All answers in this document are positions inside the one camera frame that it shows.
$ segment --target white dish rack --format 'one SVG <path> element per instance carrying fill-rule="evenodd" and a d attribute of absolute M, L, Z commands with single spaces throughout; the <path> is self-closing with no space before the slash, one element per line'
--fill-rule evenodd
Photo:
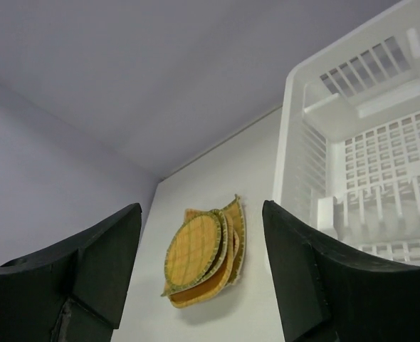
<path fill-rule="evenodd" d="M 290 73 L 273 199 L 364 252 L 420 264 L 420 0 Z"/>

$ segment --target white wall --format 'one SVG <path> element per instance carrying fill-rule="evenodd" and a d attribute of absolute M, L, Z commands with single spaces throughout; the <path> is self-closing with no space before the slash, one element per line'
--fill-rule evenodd
<path fill-rule="evenodd" d="M 139 202 L 158 179 L 0 86 L 0 264 Z"/>
<path fill-rule="evenodd" d="M 280 110 L 158 185 L 112 342 L 284 341 L 273 280 L 265 264 L 261 210 L 271 199 Z M 164 257 L 186 208 L 212 209 L 242 197 L 247 224 L 240 282 L 186 309 L 159 295 Z"/>

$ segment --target black object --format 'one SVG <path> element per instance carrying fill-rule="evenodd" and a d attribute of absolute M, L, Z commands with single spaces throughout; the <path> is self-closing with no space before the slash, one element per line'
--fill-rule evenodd
<path fill-rule="evenodd" d="M 0 267 L 0 342 L 108 342 L 120 326 L 141 229 L 131 204 Z"/>
<path fill-rule="evenodd" d="M 420 341 L 420 266 L 353 249 L 264 202 L 285 340 Z"/>

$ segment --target stack of placemats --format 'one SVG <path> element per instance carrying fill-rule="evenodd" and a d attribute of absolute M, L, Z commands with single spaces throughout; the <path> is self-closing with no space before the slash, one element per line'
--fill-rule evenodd
<path fill-rule="evenodd" d="M 246 226 L 240 197 L 223 209 L 185 210 L 164 262 L 163 296 L 176 308 L 215 297 L 240 276 Z"/>

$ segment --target woven placemat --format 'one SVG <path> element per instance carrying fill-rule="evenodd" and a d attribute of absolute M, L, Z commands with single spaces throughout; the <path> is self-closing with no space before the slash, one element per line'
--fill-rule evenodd
<path fill-rule="evenodd" d="M 229 215 L 225 215 L 228 227 L 228 245 L 233 246 L 233 222 Z M 233 249 L 228 248 L 221 267 L 206 281 L 188 289 L 169 296 L 169 300 L 176 308 L 201 303 L 215 297 L 226 285 L 233 266 Z"/>
<path fill-rule="evenodd" d="M 211 268 L 221 242 L 221 223 L 210 212 L 192 217 L 175 234 L 166 253 L 164 275 L 173 291 L 189 289 Z"/>
<path fill-rule="evenodd" d="M 166 283 L 164 285 L 164 291 L 163 291 L 161 296 L 169 296 L 171 294 L 175 294 L 177 292 L 184 291 L 184 290 L 190 289 L 193 286 L 199 285 L 200 283 L 206 281 L 208 278 L 213 276 L 215 274 L 215 272 L 218 271 L 219 268 L 221 267 L 221 265 L 223 264 L 223 261 L 226 258 L 226 254 L 227 254 L 227 250 L 228 250 L 228 243 L 229 243 L 228 242 L 228 227 L 227 227 L 226 217 L 224 216 L 223 211 L 219 210 L 219 209 L 213 209 L 208 213 L 213 214 L 218 218 L 218 221 L 219 221 L 219 224 L 220 224 L 220 227 L 221 227 L 221 241 L 220 241 L 219 248 L 218 248 L 218 251 L 216 253 L 216 256 L 214 257 L 214 260 L 212 261 L 210 267 L 205 272 L 205 274 L 198 281 L 194 282 L 192 285 L 190 285 L 188 287 L 185 287 L 185 286 L 180 286 L 180 287 L 170 286 L 169 282 L 166 281 Z M 206 213 L 201 212 L 201 213 L 190 214 L 189 217 L 187 217 L 185 219 L 185 222 L 190 222 L 195 217 L 199 217 L 202 214 L 206 214 Z"/>
<path fill-rule="evenodd" d="M 234 246 L 233 246 L 233 267 L 232 274 L 229 277 L 228 285 L 234 285 L 240 277 L 241 267 L 245 257 L 246 248 L 246 226 L 245 217 L 243 215 L 243 208 L 240 203 L 240 197 L 235 195 L 235 199 L 226 205 L 222 210 L 232 218 L 234 230 Z M 192 218 L 204 212 L 197 209 L 186 209 L 185 220 Z"/>
<path fill-rule="evenodd" d="M 224 214 L 227 214 L 232 218 L 233 230 L 238 235 L 239 246 L 233 260 L 232 272 L 229 277 L 228 284 L 234 285 L 240 277 L 241 267 L 245 258 L 246 250 L 246 225 L 245 217 L 243 215 L 243 208 L 240 203 L 240 197 L 236 195 L 236 198 L 223 208 Z"/>
<path fill-rule="evenodd" d="M 194 216 L 204 213 L 205 211 L 197 210 L 197 209 L 186 209 L 184 211 L 184 221 L 192 219 Z M 233 231 L 233 257 L 236 257 L 238 252 L 238 248 L 240 247 L 240 238 L 238 237 L 237 232 Z"/>

